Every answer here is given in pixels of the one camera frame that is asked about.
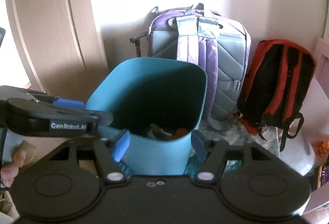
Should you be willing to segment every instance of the circular mount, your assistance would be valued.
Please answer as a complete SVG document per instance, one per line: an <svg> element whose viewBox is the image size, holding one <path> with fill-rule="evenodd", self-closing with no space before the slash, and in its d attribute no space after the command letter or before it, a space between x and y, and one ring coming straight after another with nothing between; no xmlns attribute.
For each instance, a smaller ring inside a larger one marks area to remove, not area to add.
<svg viewBox="0 0 329 224"><path fill-rule="evenodd" d="M219 188L234 209L266 220L295 215L310 197L310 186L302 176L271 161L241 166L225 175Z"/></svg>
<svg viewBox="0 0 329 224"><path fill-rule="evenodd" d="M19 211L38 219L70 218L97 198L99 181L82 168L70 173L18 175L11 194Z"/></svg>

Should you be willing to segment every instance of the purple backpack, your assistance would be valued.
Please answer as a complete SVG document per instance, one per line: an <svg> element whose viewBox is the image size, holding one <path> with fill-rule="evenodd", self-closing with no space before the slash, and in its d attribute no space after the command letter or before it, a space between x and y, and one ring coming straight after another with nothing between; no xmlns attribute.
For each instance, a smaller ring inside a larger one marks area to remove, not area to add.
<svg viewBox="0 0 329 224"><path fill-rule="evenodd" d="M201 3L156 14L149 32L130 39L137 56L141 56L139 39L147 36L149 57L202 67L208 76L203 118L220 130L219 121L236 110L246 75L250 35L239 22L205 10Z"/></svg>

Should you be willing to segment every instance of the rolling luggage handle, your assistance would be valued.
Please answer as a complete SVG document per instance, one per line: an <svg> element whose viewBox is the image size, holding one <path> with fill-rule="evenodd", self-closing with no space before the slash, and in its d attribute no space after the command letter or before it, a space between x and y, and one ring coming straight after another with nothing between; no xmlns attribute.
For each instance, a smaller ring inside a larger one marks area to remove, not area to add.
<svg viewBox="0 0 329 224"><path fill-rule="evenodd" d="M134 38L130 38L129 41L132 44L135 44L135 48L136 48L136 55L137 57L142 57L142 54L140 52L140 39L143 37L146 37L148 35L148 31L139 34L138 36L134 37Z"/></svg>

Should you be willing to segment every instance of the backpack strap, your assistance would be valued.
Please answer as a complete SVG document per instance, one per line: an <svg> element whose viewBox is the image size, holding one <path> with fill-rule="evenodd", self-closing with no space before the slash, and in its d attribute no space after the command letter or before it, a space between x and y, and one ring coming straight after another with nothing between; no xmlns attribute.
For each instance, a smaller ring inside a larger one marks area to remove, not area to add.
<svg viewBox="0 0 329 224"><path fill-rule="evenodd" d="M199 39L195 15L176 17L178 28L177 60L199 62Z"/></svg>
<svg viewBox="0 0 329 224"><path fill-rule="evenodd" d="M218 22L214 18L199 17L199 66L207 74L207 94L203 108L203 118L216 130L221 130L220 121L211 117L211 109L215 100L218 87L218 48L217 37L219 35Z"/></svg>
<svg viewBox="0 0 329 224"><path fill-rule="evenodd" d="M278 84L276 86L275 94L273 96L273 99L271 103L269 104L268 108L265 111L265 114L269 113L271 116L274 115L274 113L279 108L282 99L284 97L284 91L287 84L287 76L288 76L288 47L284 46L282 59L281 59L281 66L279 71L279 78L278 78Z"/></svg>
<svg viewBox="0 0 329 224"><path fill-rule="evenodd" d="M284 130L282 131L282 138L281 138L280 152L282 152L282 151L284 150L284 148L285 148L285 146L286 146L286 140L287 140L287 138L288 138L288 139L293 139L293 138L295 138L295 137L298 135L300 129L302 128L302 126L303 126L303 124L304 124L304 121L305 121L304 116L302 115L302 113L298 113L296 119L299 119L299 118L300 118L300 120L299 120L299 122L298 122L298 126L297 126L297 130L296 130L295 135L289 135L287 129L284 129Z"/></svg>
<svg viewBox="0 0 329 224"><path fill-rule="evenodd" d="M287 103L286 103L286 108L285 112L283 115L283 124L290 124L292 122L291 117L293 117L293 106L295 103L295 96L296 96L296 91L298 87L298 81L299 81L299 75L300 75L300 70L302 66L302 57L303 53L301 51L298 52L297 49L292 48L292 50L295 50L295 56L293 61L289 61L289 56L288 56L288 63L292 63L292 65L289 65L288 69L288 77L289 79L289 89L288 89L288 95L287 95Z"/></svg>

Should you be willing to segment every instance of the red and black backpack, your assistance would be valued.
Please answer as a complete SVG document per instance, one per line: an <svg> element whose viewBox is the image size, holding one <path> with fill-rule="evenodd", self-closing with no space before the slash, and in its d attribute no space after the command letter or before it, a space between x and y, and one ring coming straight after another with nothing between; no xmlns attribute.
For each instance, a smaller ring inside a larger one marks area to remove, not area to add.
<svg viewBox="0 0 329 224"><path fill-rule="evenodd" d="M264 125L283 130L280 151L286 139L295 138L304 123L299 112L315 70L309 51L287 40L265 40L257 47L246 75L238 108L241 122L257 129ZM296 134L288 134L290 124L300 119Z"/></svg>

